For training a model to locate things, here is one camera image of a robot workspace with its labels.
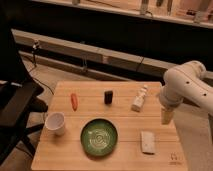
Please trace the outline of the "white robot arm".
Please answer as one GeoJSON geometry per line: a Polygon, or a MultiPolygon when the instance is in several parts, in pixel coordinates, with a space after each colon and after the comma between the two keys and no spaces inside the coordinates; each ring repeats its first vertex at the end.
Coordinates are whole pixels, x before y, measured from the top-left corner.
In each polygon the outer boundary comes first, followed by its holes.
{"type": "Polygon", "coordinates": [[[213,116],[213,87],[203,81],[205,66],[199,61],[189,61],[168,69],[163,76],[165,85],[160,89],[162,124],[169,124],[174,109],[188,99],[213,116]]]}

